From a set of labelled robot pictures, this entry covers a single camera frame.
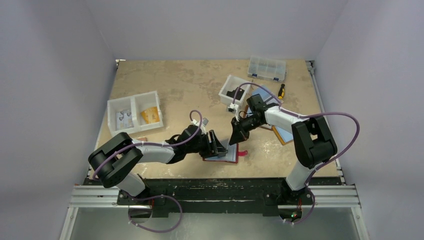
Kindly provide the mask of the red card holder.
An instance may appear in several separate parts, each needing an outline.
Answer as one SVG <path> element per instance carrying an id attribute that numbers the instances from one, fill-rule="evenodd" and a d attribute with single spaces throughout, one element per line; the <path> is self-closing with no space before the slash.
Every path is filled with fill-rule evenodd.
<path id="1" fill-rule="evenodd" d="M 248 155 L 247 150 L 239 151 L 239 144 L 229 145 L 229 139 L 225 139 L 222 142 L 222 145 L 226 147 L 227 153 L 224 156 L 214 156 L 203 158 L 204 162 L 224 162 L 224 163 L 232 163 L 237 164 L 239 161 L 239 157 L 245 157 Z"/>

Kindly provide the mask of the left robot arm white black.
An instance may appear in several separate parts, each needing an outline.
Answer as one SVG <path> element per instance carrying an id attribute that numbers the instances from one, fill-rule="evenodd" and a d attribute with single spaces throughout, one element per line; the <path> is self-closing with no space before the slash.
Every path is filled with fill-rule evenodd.
<path id="1" fill-rule="evenodd" d="M 175 164 L 188 154 L 199 154 L 202 159 L 223 157 L 227 147 L 215 132 L 203 132 L 191 124 L 181 134 L 163 142 L 142 142 L 132 139 L 126 132 L 119 133 L 88 157 L 94 169 L 92 177 L 104 188 L 118 187 L 138 205 L 149 199 L 149 189 L 140 175 L 132 172 L 139 163 Z"/>

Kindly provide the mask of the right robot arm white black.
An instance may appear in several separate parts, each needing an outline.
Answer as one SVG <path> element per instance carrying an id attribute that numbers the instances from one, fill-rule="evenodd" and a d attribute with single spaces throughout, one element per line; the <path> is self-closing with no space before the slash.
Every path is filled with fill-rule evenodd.
<path id="1" fill-rule="evenodd" d="M 263 125 L 281 128 L 293 136 L 297 162 L 281 183 L 278 199 L 294 203 L 306 190 L 316 166 L 329 162 L 338 147 L 323 116 L 299 115 L 283 109 L 275 102 L 266 103 L 259 94 L 247 99 L 250 115 L 231 120 L 229 144 L 249 139 L 250 131 Z"/>

